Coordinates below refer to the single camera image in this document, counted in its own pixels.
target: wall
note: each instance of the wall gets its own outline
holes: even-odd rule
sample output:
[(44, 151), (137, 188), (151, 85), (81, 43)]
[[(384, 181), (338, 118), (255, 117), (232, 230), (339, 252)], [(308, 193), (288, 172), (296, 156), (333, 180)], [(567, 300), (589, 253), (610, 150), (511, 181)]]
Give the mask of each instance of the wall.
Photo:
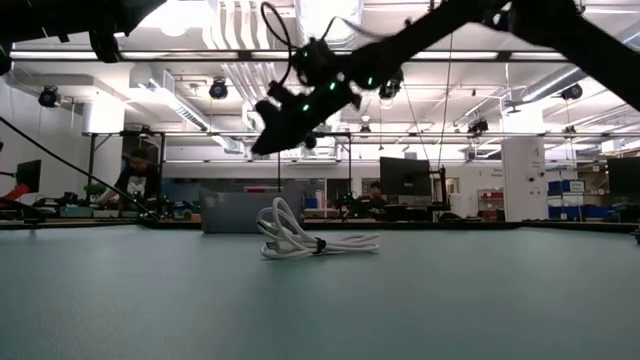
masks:
[[(0, 79), (0, 116), (20, 128), (42, 145), (83, 169), (88, 165), (89, 139), (82, 137), (82, 116), (64, 109), (48, 110), (38, 105), (29, 94), (10, 88)], [(61, 197), (65, 191), (84, 194), (86, 177), (66, 167), (49, 155), (0, 124), (0, 138), (4, 149), (0, 153), (0, 170), (15, 172), (18, 163), (41, 159), (40, 193), (47, 197)], [(15, 186), (13, 179), (0, 176), (0, 195)], [(36, 195), (23, 196), (21, 201), (32, 203)]]

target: green table surface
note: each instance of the green table surface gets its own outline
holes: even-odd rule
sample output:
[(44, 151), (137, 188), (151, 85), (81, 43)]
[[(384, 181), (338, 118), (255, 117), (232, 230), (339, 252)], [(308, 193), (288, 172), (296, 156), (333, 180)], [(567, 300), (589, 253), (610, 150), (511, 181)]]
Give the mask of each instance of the green table surface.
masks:
[(630, 236), (381, 234), (268, 261), (258, 235), (0, 232), (0, 359), (640, 358)]

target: gray box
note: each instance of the gray box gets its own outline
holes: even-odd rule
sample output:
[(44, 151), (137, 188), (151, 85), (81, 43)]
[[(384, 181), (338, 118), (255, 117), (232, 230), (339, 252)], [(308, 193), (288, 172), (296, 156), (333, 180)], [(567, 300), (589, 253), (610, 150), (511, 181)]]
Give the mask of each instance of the gray box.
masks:
[(290, 187), (283, 193), (221, 193), (200, 189), (202, 231), (206, 234), (258, 234), (256, 215), (271, 207), (273, 199), (283, 198), (299, 222), (302, 221), (301, 190)]

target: white pillar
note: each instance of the white pillar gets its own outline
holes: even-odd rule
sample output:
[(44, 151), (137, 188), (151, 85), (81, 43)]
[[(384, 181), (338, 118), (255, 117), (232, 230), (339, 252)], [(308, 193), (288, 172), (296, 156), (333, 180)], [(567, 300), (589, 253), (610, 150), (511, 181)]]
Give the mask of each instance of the white pillar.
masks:
[[(542, 133), (542, 109), (529, 106), (502, 118), (503, 131)], [(542, 137), (514, 137), (502, 141), (505, 215), (507, 221), (547, 219), (547, 178)]]
[[(124, 103), (111, 95), (101, 94), (93, 102), (84, 104), (84, 132), (116, 133), (124, 129)], [(99, 137), (100, 144), (104, 137)], [(94, 154), (93, 175), (114, 184), (120, 175), (122, 138), (113, 136), (106, 140)]]

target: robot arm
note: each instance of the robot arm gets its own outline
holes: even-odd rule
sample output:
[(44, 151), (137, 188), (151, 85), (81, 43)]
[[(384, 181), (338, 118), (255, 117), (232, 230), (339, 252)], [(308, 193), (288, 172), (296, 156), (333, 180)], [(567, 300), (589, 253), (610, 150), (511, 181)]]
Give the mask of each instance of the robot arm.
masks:
[(298, 75), (314, 91), (293, 95), (273, 82), (269, 100), (256, 104), (266, 128), (252, 151), (260, 155), (298, 146), (327, 117), (359, 95), (349, 86), (373, 90), (390, 79), (400, 66), (421, 50), (468, 22), (497, 31), (509, 31), (531, 44), (554, 48), (604, 86), (640, 110), (633, 81), (628, 74), (640, 66), (640, 54), (627, 48), (585, 20), (573, 0), (449, 0), (408, 25), (398, 34), (365, 45), (350, 56), (333, 54), (324, 41), (311, 41), (292, 58)]

